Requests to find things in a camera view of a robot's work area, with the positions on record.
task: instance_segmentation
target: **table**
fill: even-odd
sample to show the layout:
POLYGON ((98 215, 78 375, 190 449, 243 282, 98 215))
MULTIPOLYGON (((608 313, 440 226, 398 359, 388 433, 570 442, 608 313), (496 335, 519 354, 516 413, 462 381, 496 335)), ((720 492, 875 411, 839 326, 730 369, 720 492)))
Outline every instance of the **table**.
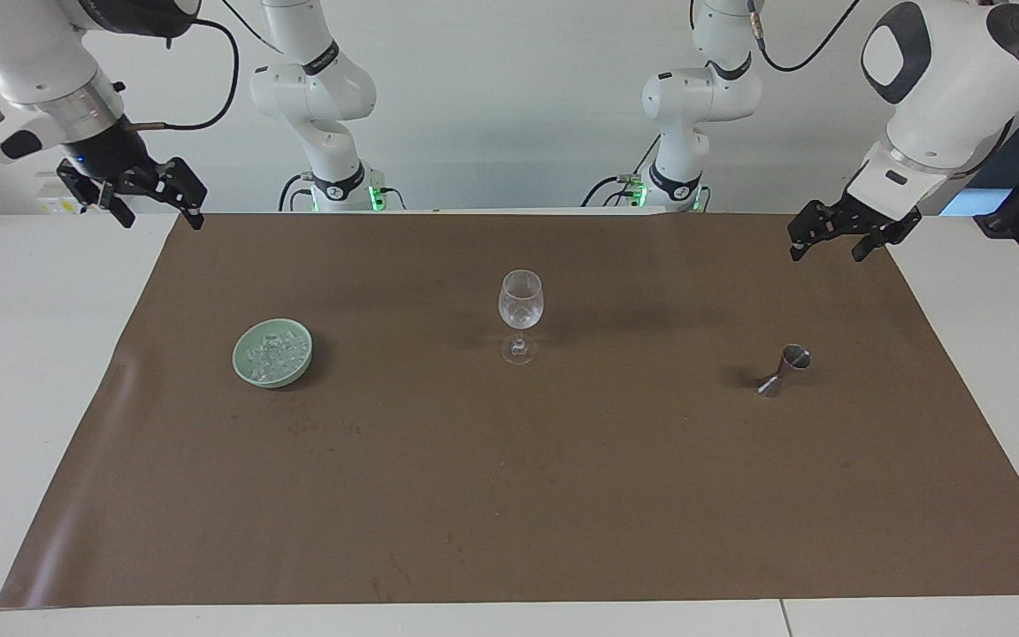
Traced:
MULTIPOLYGON (((106 217, 0 217, 0 586, 173 220, 145 215, 124 231, 106 217)), ((893 253, 1019 472, 1019 250, 986 241, 967 218, 927 218, 893 253)), ((1019 633, 1012 597, 3 612, 0 634, 84 634, 102 625, 183 634, 318 625, 344 634, 642 634, 648 626, 787 634, 786 614, 797 637, 1019 633)))

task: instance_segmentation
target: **ice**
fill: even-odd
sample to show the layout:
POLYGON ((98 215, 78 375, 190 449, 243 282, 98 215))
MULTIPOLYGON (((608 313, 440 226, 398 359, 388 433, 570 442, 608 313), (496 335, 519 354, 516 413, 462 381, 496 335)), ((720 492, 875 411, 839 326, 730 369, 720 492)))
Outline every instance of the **ice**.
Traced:
POLYGON ((266 334, 262 344, 253 347, 246 353, 246 359, 254 363, 251 380, 266 383, 285 378, 305 363, 309 352, 309 338, 293 332, 266 334))

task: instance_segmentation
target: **clear glass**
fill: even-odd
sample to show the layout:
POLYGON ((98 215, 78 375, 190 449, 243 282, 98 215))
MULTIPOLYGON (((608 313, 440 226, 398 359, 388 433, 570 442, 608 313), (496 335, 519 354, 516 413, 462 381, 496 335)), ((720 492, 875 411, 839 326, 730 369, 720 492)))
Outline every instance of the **clear glass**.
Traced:
POLYGON ((537 356, 537 342, 527 337, 525 330, 537 325, 544 311, 545 291, 535 271, 514 270, 501 279, 498 314, 506 325, 518 330, 517 334, 501 341, 502 359, 515 366, 524 366, 537 356))

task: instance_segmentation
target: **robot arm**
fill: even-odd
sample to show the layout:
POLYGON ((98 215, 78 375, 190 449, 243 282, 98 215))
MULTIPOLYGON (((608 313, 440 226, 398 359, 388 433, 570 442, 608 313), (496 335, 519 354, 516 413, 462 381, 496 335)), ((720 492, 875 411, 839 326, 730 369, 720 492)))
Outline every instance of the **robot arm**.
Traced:
POLYGON ((108 209, 123 225, 133 217, 118 194, 177 207, 203 221, 206 189, 181 158, 158 164, 124 116, 124 101, 82 45, 90 30, 178 37, 199 0, 0 0, 0 162, 61 146, 57 170, 83 205, 108 209))
POLYGON ((662 138, 658 156, 640 177, 648 205, 675 211, 694 205, 710 152, 710 140, 697 125, 751 116, 761 103, 761 78, 751 72, 748 0, 702 0, 695 10, 694 45, 710 61, 704 68, 660 73, 643 89, 643 109, 662 138))
POLYGON ((255 104, 299 139, 320 209, 379 209, 383 176, 361 160, 352 134, 339 123, 372 114, 376 85, 340 51, 319 0, 262 0, 262 8, 272 44, 291 63, 255 71, 255 104))
POLYGON ((862 68, 895 115, 841 201, 810 202, 790 223, 795 261, 841 234, 864 235, 856 261, 901 243, 922 218, 918 202, 1016 115, 1019 3, 898 4, 870 33, 862 68))

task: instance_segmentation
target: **bowl of ice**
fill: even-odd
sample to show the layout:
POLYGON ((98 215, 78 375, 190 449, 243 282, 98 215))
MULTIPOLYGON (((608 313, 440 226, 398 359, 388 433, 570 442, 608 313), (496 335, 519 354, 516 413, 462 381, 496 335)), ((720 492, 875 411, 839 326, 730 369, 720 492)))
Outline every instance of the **bowl of ice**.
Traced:
POLYGON ((293 383, 312 362, 312 335, 290 318, 271 318, 251 327, 234 346, 234 372, 254 386, 293 383))

